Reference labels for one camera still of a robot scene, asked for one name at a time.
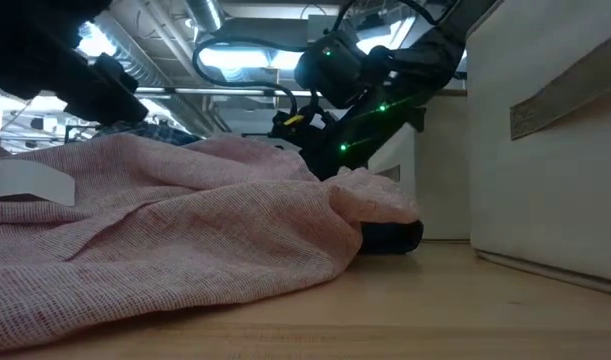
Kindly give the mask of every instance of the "towel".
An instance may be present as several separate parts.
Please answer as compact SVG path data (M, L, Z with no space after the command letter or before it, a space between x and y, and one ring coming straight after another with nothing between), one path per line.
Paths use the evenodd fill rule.
M320 182L297 153L238 137L117 134L2 158L71 175L76 205L0 201L0 350L307 288L343 272L361 222L417 220L389 179Z

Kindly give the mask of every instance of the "yellow component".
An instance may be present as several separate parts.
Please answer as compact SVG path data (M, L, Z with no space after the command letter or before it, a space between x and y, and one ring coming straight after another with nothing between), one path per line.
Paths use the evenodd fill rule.
M292 125L295 122L299 122L301 120L303 120L305 118L305 116L303 115L295 115L294 117L290 118L289 120L285 121L283 123L283 125Z

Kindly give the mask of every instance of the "wooden table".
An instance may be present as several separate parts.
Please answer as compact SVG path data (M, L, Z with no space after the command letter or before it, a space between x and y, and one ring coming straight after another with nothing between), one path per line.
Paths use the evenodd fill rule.
M611 295L493 265L465 244L359 257L254 304L147 315L9 359L611 359Z

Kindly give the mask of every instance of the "ductwork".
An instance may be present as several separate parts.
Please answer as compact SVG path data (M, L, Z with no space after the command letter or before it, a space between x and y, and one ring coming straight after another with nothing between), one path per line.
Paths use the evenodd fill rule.
M186 5L194 26L210 33L223 26L225 13L218 0L186 0Z
M169 78L112 15L107 12L101 13L95 23L105 36L119 47L115 58L123 64L125 72L136 79L141 86L172 85ZM156 99L155 101L169 109L188 131L205 136L214 131L211 121L185 98L173 95L169 99Z

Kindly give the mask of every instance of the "pink cloth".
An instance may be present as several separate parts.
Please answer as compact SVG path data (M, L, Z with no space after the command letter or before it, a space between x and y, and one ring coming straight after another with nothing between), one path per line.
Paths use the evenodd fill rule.
M306 288L347 267L360 221L417 220L384 177L320 182L296 153L241 138L113 135L12 158L72 175L76 206L0 202L0 350Z

